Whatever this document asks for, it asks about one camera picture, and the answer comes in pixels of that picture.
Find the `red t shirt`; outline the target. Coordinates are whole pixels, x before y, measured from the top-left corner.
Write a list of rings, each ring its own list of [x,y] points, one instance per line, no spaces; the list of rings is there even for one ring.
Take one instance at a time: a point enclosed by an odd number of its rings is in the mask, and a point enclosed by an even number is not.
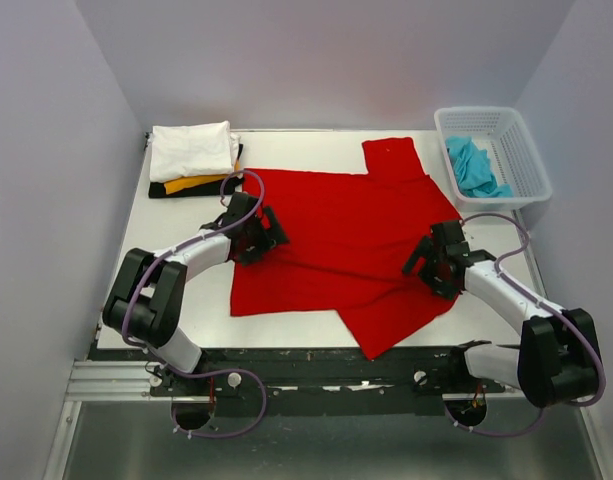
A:
[[[234,317],[334,310],[375,359],[454,305],[402,268],[432,225],[457,210],[422,167],[412,138],[362,144],[365,174],[258,170],[262,194],[289,241],[236,265]]]

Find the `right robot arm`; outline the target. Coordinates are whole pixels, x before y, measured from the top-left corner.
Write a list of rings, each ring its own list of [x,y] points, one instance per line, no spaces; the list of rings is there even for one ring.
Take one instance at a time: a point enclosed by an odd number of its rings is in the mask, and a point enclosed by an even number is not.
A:
[[[515,346],[486,341],[454,349],[446,379],[466,392],[482,379],[520,390],[535,407],[590,406],[606,389],[594,320],[584,309],[567,309],[513,277],[502,260],[470,247],[464,221],[431,226],[404,264],[433,294],[454,300],[468,293],[488,305],[520,336]]]

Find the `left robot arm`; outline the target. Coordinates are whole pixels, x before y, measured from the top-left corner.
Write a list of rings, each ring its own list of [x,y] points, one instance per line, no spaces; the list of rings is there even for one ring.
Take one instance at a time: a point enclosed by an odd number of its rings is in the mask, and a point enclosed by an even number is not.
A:
[[[186,284],[204,271],[234,262],[260,261],[289,239],[273,209],[253,195],[236,192],[226,211],[167,249],[129,250],[102,310],[102,322],[124,341],[145,348],[174,369],[173,382],[187,395],[208,380],[199,364],[202,349],[179,326]]]

